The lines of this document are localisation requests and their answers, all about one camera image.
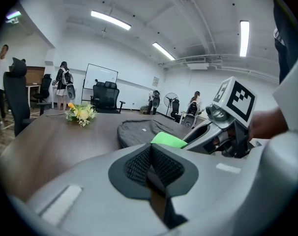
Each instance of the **green cloth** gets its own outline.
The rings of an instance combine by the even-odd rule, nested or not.
[[[152,144],[164,144],[169,145],[175,148],[181,148],[187,144],[187,142],[182,141],[181,139],[172,136],[170,134],[160,132],[157,134],[153,140],[151,141]]]

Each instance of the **woman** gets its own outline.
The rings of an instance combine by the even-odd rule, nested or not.
[[[62,79],[62,75],[65,71],[69,71],[68,67],[67,67],[67,62],[66,61],[63,61],[61,64],[60,64],[60,69],[57,73],[57,76],[56,76],[56,81],[58,81],[58,85],[57,85],[57,91],[56,91],[56,94],[59,96],[59,99],[58,99],[58,105],[57,105],[57,108],[58,110],[60,109],[61,107],[61,103],[62,103],[62,109],[65,111],[66,110],[66,100],[67,100],[67,90],[66,90],[66,85],[64,85],[62,82],[61,82],[61,79]]]
[[[199,96],[200,96],[200,92],[196,91],[194,94],[194,97],[191,98],[191,100],[189,101],[189,104],[188,104],[188,107],[189,107],[193,101],[196,101],[197,106],[198,106],[198,111],[199,111],[198,114],[200,114],[202,111],[202,100],[201,100],[201,98],[199,98]]]

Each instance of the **chair headrest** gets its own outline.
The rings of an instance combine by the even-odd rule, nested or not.
[[[117,89],[118,86],[116,85],[116,83],[114,82],[109,82],[106,81],[104,87],[106,87],[107,89]]]
[[[27,73],[27,65],[23,61],[12,58],[13,64],[11,66],[10,70],[10,76],[11,77],[23,77]]]
[[[103,87],[103,86],[104,86],[104,82],[99,82],[99,81],[98,81],[98,82],[96,83],[96,85],[97,85],[98,87]]]

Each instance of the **ceiling light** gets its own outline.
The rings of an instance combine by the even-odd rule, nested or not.
[[[165,49],[162,48],[157,42],[152,44],[155,48],[157,48],[160,52],[162,52],[165,56],[167,56],[170,60],[175,60],[171,54],[169,54]]]
[[[103,20],[108,21],[108,22],[110,22],[112,24],[115,24],[117,26],[123,27],[126,30],[129,30],[131,28],[131,25],[128,25],[127,23],[124,23],[123,21],[120,21],[120,20],[118,20],[116,18],[113,18],[113,17],[110,17],[108,15],[105,15],[103,13],[96,12],[94,10],[91,12],[91,16],[96,17],[96,18],[103,19]]]
[[[19,11],[15,11],[15,12],[12,12],[12,13],[10,13],[9,15],[7,15],[6,18],[9,20],[9,19],[18,17],[18,16],[20,16],[20,15],[21,15],[21,13],[20,13]]]
[[[239,55],[246,57],[249,39],[249,21],[241,21],[241,50]]]

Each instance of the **electric fan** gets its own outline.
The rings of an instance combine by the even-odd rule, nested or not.
[[[168,116],[169,108],[172,108],[172,102],[173,102],[175,99],[178,99],[178,96],[177,96],[175,93],[173,93],[173,92],[168,93],[168,94],[164,97],[164,104],[165,104],[166,107],[168,107],[166,116]]]

